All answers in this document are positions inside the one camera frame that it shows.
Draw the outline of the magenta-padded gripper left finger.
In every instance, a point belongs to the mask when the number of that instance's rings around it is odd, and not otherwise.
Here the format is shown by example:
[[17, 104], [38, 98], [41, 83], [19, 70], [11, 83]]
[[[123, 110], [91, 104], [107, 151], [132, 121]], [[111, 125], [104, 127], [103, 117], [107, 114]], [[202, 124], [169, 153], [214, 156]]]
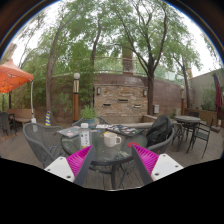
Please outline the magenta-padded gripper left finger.
[[58, 157], [45, 168], [45, 171], [82, 186], [94, 154], [95, 149], [90, 145], [67, 158]]

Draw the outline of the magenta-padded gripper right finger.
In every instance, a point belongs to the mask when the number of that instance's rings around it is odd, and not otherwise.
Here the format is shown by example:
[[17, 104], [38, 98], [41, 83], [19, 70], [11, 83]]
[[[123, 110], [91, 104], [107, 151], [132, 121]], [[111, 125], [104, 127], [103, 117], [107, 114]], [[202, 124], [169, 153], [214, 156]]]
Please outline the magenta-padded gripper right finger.
[[183, 166], [169, 155], [158, 155], [141, 146], [132, 146], [132, 156], [139, 169], [144, 185], [183, 169]]

